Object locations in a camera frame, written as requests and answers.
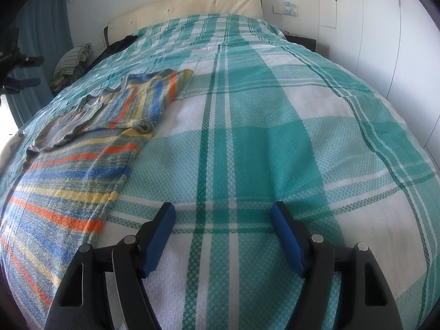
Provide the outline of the striped knit sweater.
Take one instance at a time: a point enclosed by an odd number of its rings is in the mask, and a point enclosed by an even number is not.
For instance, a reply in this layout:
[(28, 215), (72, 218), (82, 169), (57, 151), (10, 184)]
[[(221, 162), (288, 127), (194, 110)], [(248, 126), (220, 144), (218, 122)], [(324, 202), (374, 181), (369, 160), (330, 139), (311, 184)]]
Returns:
[(27, 147), (1, 222), (1, 269), (21, 308), (48, 309), (68, 263), (102, 230), (133, 160), (192, 74), (129, 74), (54, 117)]

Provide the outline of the pile of clothes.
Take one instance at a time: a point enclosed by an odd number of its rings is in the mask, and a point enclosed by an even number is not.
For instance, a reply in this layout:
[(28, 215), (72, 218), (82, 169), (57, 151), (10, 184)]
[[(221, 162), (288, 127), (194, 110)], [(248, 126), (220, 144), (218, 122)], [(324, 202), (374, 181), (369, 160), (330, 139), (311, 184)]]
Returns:
[(92, 45), (86, 43), (67, 51), (58, 61), (50, 87), (53, 91), (74, 83), (85, 70), (85, 65), (92, 55)]

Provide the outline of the teal curtain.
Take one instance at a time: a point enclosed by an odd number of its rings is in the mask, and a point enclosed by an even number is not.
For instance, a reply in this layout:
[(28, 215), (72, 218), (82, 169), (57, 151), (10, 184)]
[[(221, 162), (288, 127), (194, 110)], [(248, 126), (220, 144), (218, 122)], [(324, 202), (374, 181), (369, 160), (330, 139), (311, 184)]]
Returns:
[(10, 73), (19, 80), (39, 78), (40, 84), (6, 96), (17, 127), (22, 127), (54, 98), (49, 84), (59, 59), (73, 48), (68, 24), (66, 0), (27, 0), (18, 13), (18, 46), (29, 57), (42, 57), (43, 64), (32, 68), (15, 68)]

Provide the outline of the black garment on bed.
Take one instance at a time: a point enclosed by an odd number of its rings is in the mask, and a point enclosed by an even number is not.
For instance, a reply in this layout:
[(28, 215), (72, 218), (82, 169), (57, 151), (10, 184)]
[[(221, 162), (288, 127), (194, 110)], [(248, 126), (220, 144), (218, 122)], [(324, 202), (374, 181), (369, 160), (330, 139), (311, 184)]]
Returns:
[(108, 57), (126, 50), (126, 48), (131, 46), (138, 38), (139, 37), (137, 35), (127, 35), (123, 40), (118, 40), (115, 43), (112, 43), (97, 58), (95, 58), (94, 61), (92, 61), (88, 69), (90, 70), (94, 68)]

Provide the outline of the teal plaid bedspread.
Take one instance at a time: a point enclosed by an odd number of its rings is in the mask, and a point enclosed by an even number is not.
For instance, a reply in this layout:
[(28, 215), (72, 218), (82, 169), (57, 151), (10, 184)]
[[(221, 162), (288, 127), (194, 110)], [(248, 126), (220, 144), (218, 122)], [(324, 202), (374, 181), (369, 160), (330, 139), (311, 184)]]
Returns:
[[(50, 120), (131, 74), (190, 69), (110, 207), (110, 169), (80, 161), (86, 139), (26, 151)], [(64, 89), (21, 129), (1, 178), (1, 275), (19, 316), (42, 329), (77, 248), (114, 244), (164, 202), (177, 219), (145, 281), (164, 329), (282, 329), (303, 284), (271, 226), (283, 201), (333, 244), (368, 245), (405, 329), (439, 300), (439, 175), (393, 106), (356, 76), (276, 27), (237, 15), (194, 15), (145, 27), (125, 51)]]

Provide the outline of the cream padded headboard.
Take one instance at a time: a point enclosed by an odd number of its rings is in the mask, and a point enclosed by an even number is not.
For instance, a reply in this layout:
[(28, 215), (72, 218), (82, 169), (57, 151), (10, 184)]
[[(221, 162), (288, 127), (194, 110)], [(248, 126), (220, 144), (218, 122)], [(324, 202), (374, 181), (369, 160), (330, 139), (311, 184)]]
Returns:
[(158, 0), (146, 3), (110, 20), (104, 27), (106, 45), (135, 34), (143, 27), (197, 14), (236, 14), (263, 18), (262, 0)]

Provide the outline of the dark nightstand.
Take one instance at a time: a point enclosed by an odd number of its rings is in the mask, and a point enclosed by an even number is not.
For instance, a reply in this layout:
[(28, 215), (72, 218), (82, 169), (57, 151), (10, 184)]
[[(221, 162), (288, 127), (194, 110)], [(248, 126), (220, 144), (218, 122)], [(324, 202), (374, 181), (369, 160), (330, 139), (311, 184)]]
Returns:
[(310, 51), (316, 52), (317, 41), (308, 37), (301, 37), (292, 34), (285, 34), (284, 37), (290, 43), (296, 43), (302, 45), (303, 47), (309, 49)]

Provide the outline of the wall switch plate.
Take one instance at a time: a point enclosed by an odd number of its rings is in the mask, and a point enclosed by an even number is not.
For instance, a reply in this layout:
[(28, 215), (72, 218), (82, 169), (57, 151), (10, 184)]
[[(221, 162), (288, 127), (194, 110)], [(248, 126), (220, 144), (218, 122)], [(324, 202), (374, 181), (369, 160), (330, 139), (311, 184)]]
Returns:
[(275, 14), (282, 14), (286, 16), (296, 17), (298, 15), (298, 7), (295, 4), (286, 2), (285, 4), (274, 4), (272, 12)]

